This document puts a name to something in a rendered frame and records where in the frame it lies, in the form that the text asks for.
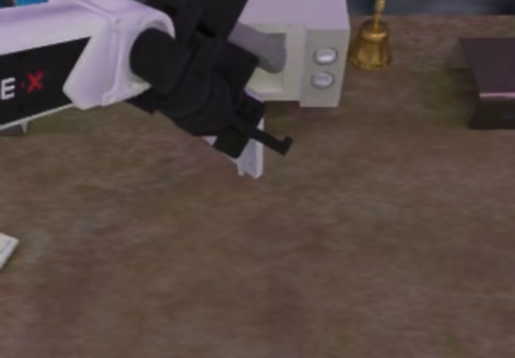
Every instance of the gray object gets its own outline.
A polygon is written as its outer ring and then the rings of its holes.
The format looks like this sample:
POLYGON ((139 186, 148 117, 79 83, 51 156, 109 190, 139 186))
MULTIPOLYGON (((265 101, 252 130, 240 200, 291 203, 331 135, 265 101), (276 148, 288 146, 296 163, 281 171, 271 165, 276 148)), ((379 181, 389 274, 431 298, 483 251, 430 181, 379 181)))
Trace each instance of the gray object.
POLYGON ((286 66, 284 34, 266 34, 237 23, 229 36, 229 41, 257 56, 259 67, 267 72, 278 73, 286 66))

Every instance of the red x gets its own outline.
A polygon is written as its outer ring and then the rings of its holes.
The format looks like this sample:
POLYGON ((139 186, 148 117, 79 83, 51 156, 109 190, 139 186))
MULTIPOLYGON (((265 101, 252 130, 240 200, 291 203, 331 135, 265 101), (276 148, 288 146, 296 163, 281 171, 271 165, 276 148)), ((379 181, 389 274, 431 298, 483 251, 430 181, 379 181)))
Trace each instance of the red x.
POLYGON ((43 90, 43 71, 37 71, 36 74, 27 73, 27 79, 31 82, 27 88, 27 93, 32 93, 34 90, 43 90))

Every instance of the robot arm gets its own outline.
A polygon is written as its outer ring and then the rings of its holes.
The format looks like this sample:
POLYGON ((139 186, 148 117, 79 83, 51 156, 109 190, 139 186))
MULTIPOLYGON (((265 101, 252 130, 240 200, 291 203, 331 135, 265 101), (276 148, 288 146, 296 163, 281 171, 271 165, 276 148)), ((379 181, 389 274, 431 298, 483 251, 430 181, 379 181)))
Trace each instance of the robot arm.
POLYGON ((236 162, 257 143, 285 154, 291 138, 262 131, 264 105, 245 91, 260 59, 228 41, 246 1, 50 0, 0 10, 0 129, 128 101, 236 162))

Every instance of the microwave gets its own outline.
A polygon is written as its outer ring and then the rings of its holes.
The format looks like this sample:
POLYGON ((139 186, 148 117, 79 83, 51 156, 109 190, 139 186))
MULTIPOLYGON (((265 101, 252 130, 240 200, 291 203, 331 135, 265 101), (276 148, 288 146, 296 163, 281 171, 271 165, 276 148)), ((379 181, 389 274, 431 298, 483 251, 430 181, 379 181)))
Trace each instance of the microwave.
POLYGON ((347 0, 249 0, 240 22, 285 41, 284 69, 257 68, 250 90, 265 101, 301 107, 340 103, 350 39, 347 0))

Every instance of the golden bell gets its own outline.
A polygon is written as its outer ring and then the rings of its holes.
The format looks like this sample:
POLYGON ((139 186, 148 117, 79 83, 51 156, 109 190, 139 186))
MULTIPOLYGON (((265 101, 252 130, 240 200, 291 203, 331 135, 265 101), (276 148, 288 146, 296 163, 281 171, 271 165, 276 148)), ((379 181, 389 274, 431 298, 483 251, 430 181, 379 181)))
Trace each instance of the golden bell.
POLYGON ((377 70, 392 63, 389 28, 381 21, 385 0, 376 0, 373 19, 365 21, 348 49, 348 60, 358 68, 377 70))

